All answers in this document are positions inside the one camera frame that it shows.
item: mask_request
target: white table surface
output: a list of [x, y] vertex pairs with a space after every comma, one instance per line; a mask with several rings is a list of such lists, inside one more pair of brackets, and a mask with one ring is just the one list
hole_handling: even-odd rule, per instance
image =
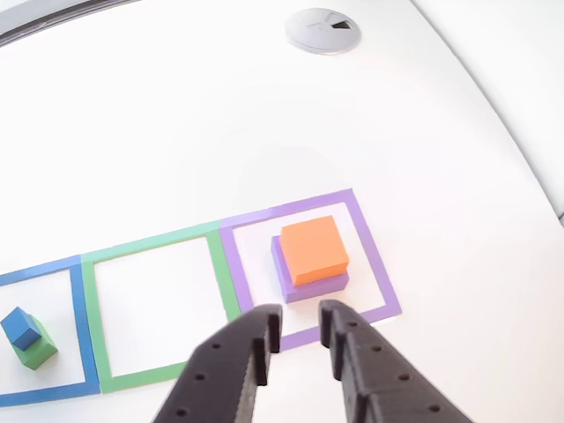
[[564, 3], [414, 3], [482, 86], [564, 215]]
[[[287, 45], [285, 18], [312, 6], [355, 19], [361, 45]], [[406, 0], [145, 0], [18, 41], [0, 63], [0, 272], [353, 187], [404, 309], [382, 333], [477, 422], [564, 418], [564, 232]], [[0, 419], [149, 422], [171, 386]], [[326, 350], [273, 359], [255, 421], [344, 418]]]

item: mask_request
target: purple tape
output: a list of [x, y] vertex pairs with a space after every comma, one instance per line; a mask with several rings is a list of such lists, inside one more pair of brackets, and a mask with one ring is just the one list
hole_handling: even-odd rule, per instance
[[280, 282], [280, 288], [282, 288], [282, 295], [284, 295], [286, 304], [307, 300], [308, 298], [319, 297], [321, 295], [325, 295], [326, 293], [343, 291], [349, 281], [349, 274], [345, 272], [342, 275], [320, 279], [310, 284], [294, 286], [292, 278], [290, 277], [290, 271], [286, 265], [284, 253], [282, 252], [279, 236], [272, 237], [271, 251], [272, 258], [274, 258], [276, 272], [278, 274], [278, 281]]
[[[396, 293], [388, 277], [388, 272], [382, 262], [378, 248], [372, 238], [368, 224], [362, 215], [359, 203], [354, 196], [352, 189], [325, 194], [318, 197], [312, 197], [305, 200], [295, 201], [293, 203], [282, 204], [270, 209], [245, 213], [232, 218], [224, 219], [221, 222], [219, 233], [226, 252], [227, 263], [231, 271], [231, 277], [234, 282], [235, 292], [241, 311], [244, 313], [254, 307], [253, 300], [249, 290], [249, 283], [245, 276], [245, 270], [241, 262], [239, 250], [235, 242], [233, 229], [238, 226], [251, 225], [253, 223], [262, 222], [268, 219], [280, 218], [289, 214], [304, 212], [327, 205], [345, 203], [347, 210], [351, 215], [352, 222], [360, 238], [360, 243], [367, 255], [370, 268], [375, 275], [376, 282], [382, 293], [384, 305], [379, 308], [360, 313], [369, 322], [377, 322], [382, 319], [400, 315], [402, 309], [397, 300]], [[295, 348], [296, 346], [310, 344], [319, 340], [319, 328], [311, 328], [302, 330], [290, 335], [282, 337], [282, 350]]]

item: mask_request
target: blue square outline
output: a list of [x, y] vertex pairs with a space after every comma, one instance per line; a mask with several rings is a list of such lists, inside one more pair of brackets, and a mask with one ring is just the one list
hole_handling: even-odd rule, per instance
[[57, 271], [70, 272], [70, 289], [72, 291], [72, 306], [78, 334], [78, 348], [82, 360], [82, 370], [85, 381], [70, 385], [54, 386], [40, 390], [27, 390], [0, 395], [0, 407], [13, 405], [35, 404], [57, 399], [84, 397], [100, 394], [98, 371], [94, 361], [90, 326], [86, 317], [85, 290], [82, 281], [82, 267], [80, 256], [71, 256], [54, 262], [40, 264], [21, 271], [13, 271], [0, 275], [0, 287], [16, 284], [31, 278], [45, 276]]

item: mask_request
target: stacked blocks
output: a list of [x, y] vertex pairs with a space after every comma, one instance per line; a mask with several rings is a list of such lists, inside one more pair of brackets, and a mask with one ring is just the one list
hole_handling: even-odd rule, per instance
[[282, 228], [271, 252], [286, 303], [345, 289], [349, 257], [332, 216]]
[[32, 370], [57, 352], [41, 322], [19, 307], [2, 320], [2, 328], [21, 363]]

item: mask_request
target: green tape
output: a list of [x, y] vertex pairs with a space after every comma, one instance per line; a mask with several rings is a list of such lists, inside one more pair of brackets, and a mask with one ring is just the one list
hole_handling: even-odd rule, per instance
[[39, 328], [41, 338], [29, 345], [24, 351], [20, 350], [15, 345], [12, 345], [11, 347], [18, 355], [21, 364], [31, 368], [32, 370], [37, 370], [41, 364], [57, 352], [57, 349], [53, 339], [51, 339], [41, 322], [35, 317], [31, 317]]
[[116, 376], [109, 381], [102, 382], [100, 384], [101, 391], [103, 394], [107, 394], [117, 390], [128, 390], [151, 383], [170, 381], [180, 376], [185, 367], [186, 362], [183, 362], [152, 368], [151, 370], [144, 370], [130, 375]]
[[105, 381], [112, 378], [112, 372], [109, 368], [108, 350], [104, 337], [93, 262], [82, 263], [82, 281], [85, 288], [86, 315], [88, 316], [88, 326], [90, 327], [94, 360], [96, 361], [100, 386], [102, 386]]
[[235, 287], [231, 279], [231, 271], [229, 271], [229, 265], [227, 264], [227, 257], [223, 249], [223, 244], [221, 243], [219, 231], [216, 230], [208, 233], [207, 239], [223, 307], [226, 310], [227, 320], [231, 322], [241, 315], [241, 308], [239, 307], [239, 301], [237, 301], [237, 294], [235, 293]]
[[241, 309], [239, 307], [239, 302], [237, 301], [235, 288], [231, 279], [231, 272], [229, 271], [225, 251], [219, 236], [219, 223], [220, 222], [212, 222], [193, 226], [168, 234], [157, 235], [151, 238], [145, 238], [144, 240], [117, 245], [109, 249], [101, 249], [99, 251], [84, 254], [80, 257], [82, 279], [85, 289], [86, 314], [88, 316], [94, 359], [96, 361], [102, 393], [127, 390], [150, 383], [175, 379], [182, 373], [182, 370], [186, 366], [186, 362], [152, 368], [129, 375], [112, 376], [100, 312], [100, 301], [98, 298], [98, 291], [96, 289], [96, 277], [94, 274], [95, 263], [119, 256], [138, 253], [147, 249], [164, 247], [175, 242], [187, 241], [205, 236], [210, 250], [215, 277], [218, 282], [221, 300], [226, 311], [227, 319], [231, 321], [241, 314]]
[[84, 262], [101, 262], [119, 256], [127, 256], [128, 254], [139, 253], [147, 249], [156, 249], [164, 247], [175, 242], [186, 241], [198, 236], [204, 236], [208, 232], [218, 229], [221, 222], [203, 223], [193, 227], [179, 229], [177, 231], [168, 232], [166, 234], [155, 235], [143, 240], [127, 242], [121, 245], [115, 245], [108, 249], [99, 249], [92, 253], [83, 254], [80, 258]]

